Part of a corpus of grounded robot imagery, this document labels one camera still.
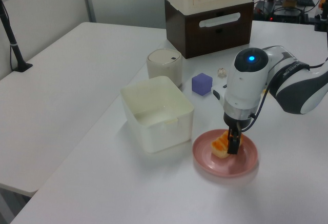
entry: white table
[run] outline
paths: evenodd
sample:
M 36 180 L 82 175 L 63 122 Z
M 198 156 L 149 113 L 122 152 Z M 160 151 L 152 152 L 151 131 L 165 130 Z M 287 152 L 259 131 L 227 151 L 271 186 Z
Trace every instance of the white table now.
M 0 81 L 0 187 L 32 196 L 166 38 L 83 23 Z
M 328 96 L 306 115 L 286 114 L 268 96 L 245 133 L 260 156 L 251 174 L 218 178 L 193 162 L 197 136 L 226 125 L 215 97 L 191 91 L 191 77 L 203 72 L 219 84 L 224 80 L 217 69 L 229 68 L 237 52 L 271 45 L 283 45 L 311 65 L 327 57 L 326 34 L 313 26 L 253 22 L 249 46 L 184 60 L 182 90 L 195 106 L 190 142 L 145 153 L 118 97 L 13 224 L 326 223 Z M 172 46 L 164 41 L 161 47 Z M 143 66 L 131 83 L 146 78 Z

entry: black cable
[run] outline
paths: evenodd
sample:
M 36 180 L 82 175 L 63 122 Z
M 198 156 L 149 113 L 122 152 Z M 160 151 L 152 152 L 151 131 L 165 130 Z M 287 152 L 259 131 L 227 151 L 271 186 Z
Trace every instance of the black cable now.
M 312 7 L 312 9 L 310 9 L 310 10 L 307 10 L 307 11 L 304 11 L 304 13 L 307 13 L 307 12 L 309 12 L 309 11 L 311 11 L 311 10 L 313 10 L 317 5 L 318 5 L 318 3 L 320 2 L 320 0 L 318 0 L 318 2 Z
M 324 65 L 324 63 L 319 64 L 319 65 L 315 65 L 315 66 L 309 66 L 310 69 L 315 69 L 315 68 L 320 68 L 322 65 Z
M 8 24 L 10 24 L 9 14 L 8 14 L 7 9 L 6 9 L 6 6 L 5 6 L 5 4 L 4 4 L 4 2 L 2 0 L 0 0 L 0 5 L 3 7 L 3 9 L 4 9 L 5 13 L 6 13 L 6 17 L 8 19 Z M 11 69 L 11 71 L 14 71 L 14 69 L 12 68 L 12 63 L 11 63 L 12 62 L 11 61 L 11 51 L 12 51 L 12 47 L 10 45 L 9 63 L 10 63 L 10 69 Z
M 246 132 L 248 129 L 250 129 L 250 128 L 254 125 L 255 121 L 257 120 L 257 118 L 258 118 L 258 116 L 259 116 L 259 114 L 260 114 L 260 112 L 261 112 L 261 109 L 262 109 L 262 107 L 263 107 L 263 104 L 264 104 L 265 98 L 267 97 L 267 94 L 268 94 L 268 92 L 269 92 L 269 89 L 270 89 L 272 83 L 275 81 L 275 79 L 277 78 L 277 76 L 278 76 L 281 72 L 285 71 L 288 67 L 289 67 L 289 65 L 287 65 L 287 66 L 281 68 L 281 69 L 280 69 L 280 70 L 279 70 L 279 71 L 278 71 L 278 72 L 272 77 L 270 83 L 269 83 L 268 86 L 266 87 L 265 93 L 264 93 L 264 95 L 263 95 L 263 98 L 262 98 L 261 104 L 260 104 L 260 106 L 259 106 L 259 108 L 258 108 L 258 111 L 257 111 L 256 115 L 255 115 L 255 114 L 251 114 L 251 115 L 250 115 L 250 117 L 254 118 L 254 119 L 252 120 L 252 123 L 251 123 L 248 127 L 242 129 L 242 130 L 240 131 L 241 133 Z

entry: cup lid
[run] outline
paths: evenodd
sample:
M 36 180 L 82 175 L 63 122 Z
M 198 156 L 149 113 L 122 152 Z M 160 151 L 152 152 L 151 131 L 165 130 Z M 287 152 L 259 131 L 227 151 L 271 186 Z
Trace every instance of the cup lid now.
M 159 63 L 169 64 L 181 57 L 181 53 L 171 49 L 158 49 L 148 56 L 148 60 Z

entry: cake piece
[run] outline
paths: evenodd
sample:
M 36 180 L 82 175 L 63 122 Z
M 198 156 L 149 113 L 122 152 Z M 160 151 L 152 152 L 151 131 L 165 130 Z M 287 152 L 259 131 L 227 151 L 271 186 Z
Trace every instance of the cake piece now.
M 241 146 L 243 140 L 243 135 L 240 137 L 240 144 Z M 228 130 L 226 130 L 220 137 L 214 140 L 211 143 L 212 153 L 219 158 L 226 158 L 230 154 L 228 154 Z

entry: purple cube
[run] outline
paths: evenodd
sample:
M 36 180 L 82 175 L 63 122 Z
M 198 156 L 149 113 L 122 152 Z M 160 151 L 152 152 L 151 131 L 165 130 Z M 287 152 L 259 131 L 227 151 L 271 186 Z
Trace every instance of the purple cube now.
M 211 91 L 212 83 L 212 77 L 205 75 L 204 73 L 200 73 L 191 79 L 191 89 L 193 92 L 204 96 Z

